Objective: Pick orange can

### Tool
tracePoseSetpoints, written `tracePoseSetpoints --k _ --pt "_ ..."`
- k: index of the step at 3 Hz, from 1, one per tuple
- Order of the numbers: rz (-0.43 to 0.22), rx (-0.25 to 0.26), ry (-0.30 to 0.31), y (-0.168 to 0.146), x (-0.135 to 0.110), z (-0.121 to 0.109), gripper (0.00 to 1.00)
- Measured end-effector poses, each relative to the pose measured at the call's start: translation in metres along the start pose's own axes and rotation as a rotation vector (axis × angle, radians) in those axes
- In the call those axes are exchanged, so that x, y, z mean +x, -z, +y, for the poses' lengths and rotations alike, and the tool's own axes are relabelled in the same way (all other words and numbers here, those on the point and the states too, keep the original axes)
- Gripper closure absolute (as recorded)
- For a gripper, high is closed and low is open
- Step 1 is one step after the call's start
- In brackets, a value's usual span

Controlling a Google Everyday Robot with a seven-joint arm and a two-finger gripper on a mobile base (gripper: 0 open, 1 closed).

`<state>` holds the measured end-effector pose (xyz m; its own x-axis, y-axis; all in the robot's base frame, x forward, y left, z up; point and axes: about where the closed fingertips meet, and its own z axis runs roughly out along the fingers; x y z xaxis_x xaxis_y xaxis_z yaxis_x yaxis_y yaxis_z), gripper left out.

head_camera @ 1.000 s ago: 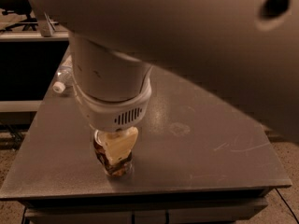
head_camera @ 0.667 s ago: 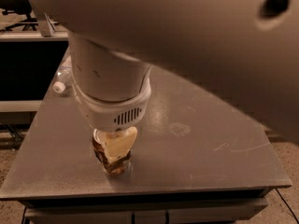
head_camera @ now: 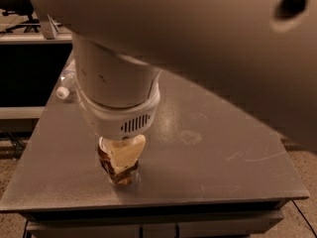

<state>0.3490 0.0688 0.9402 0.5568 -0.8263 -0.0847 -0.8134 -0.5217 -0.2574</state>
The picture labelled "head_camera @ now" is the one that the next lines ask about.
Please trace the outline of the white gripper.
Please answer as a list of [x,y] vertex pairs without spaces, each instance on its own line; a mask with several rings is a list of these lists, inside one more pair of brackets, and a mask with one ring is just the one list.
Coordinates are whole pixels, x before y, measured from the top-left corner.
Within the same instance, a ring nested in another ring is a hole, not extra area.
[[87,98],[81,89],[77,90],[77,97],[84,119],[99,137],[106,138],[104,146],[110,151],[111,163],[115,169],[132,166],[146,144],[146,137],[142,133],[155,120],[160,101],[159,83],[154,83],[147,101],[131,108],[103,107]]

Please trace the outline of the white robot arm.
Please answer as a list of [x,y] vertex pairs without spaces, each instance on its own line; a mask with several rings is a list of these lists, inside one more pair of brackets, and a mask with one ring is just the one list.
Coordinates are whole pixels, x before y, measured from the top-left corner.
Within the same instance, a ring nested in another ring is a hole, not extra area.
[[160,69],[311,151],[317,0],[33,0],[71,30],[86,119],[106,138],[147,109]]

